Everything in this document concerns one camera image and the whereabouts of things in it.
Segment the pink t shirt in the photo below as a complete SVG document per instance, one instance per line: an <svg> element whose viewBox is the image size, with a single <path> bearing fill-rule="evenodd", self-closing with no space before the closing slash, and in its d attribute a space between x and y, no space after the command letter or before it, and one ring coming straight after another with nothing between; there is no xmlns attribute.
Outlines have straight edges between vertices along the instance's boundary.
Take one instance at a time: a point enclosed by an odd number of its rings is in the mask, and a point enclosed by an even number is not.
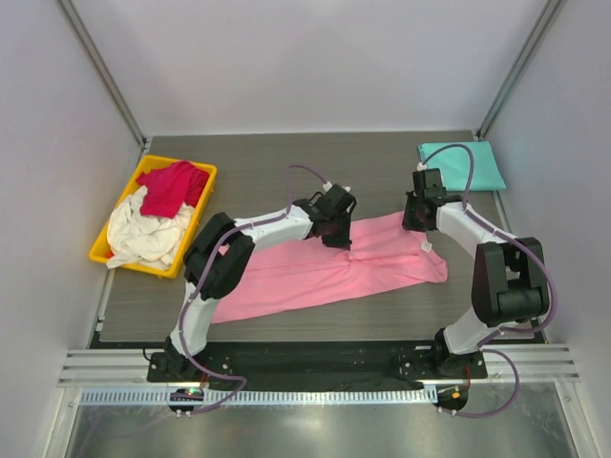
<svg viewBox="0 0 611 458"><path fill-rule="evenodd" d="M236 289L221 300L214 323L358 299L448 278L447 263L425 234L406 231L400 212L354 221L352 245L340 250L318 239L256 253Z"/></svg>

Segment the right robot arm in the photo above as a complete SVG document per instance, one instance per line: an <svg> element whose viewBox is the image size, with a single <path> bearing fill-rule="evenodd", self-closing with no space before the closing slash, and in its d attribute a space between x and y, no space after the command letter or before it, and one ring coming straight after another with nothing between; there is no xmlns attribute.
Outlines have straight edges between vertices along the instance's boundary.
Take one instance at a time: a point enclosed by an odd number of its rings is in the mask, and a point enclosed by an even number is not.
<svg viewBox="0 0 611 458"><path fill-rule="evenodd" d="M483 219L460 196L450 195L437 169L412 174L403 228L438 231L474 260L471 307L455 323L438 330L430 363L442 378L458 378L480 359L480 345L499 330L514 328L548 313L550 298L537 239L519 239Z"/></svg>

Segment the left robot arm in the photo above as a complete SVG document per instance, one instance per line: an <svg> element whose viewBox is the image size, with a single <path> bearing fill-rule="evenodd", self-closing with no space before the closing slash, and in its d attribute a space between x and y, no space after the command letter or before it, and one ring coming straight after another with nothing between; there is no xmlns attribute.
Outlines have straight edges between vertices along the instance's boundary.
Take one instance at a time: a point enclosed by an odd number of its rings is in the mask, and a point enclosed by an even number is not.
<svg viewBox="0 0 611 458"><path fill-rule="evenodd" d="M189 382L202 370L199 355L223 298L239 285L251 257L276 245L319 238L324 246L348 250L356 198L349 188L326 184L323 192L282 210L250 219L214 215L183 257L185 296L177 324L164 342L161 370Z"/></svg>

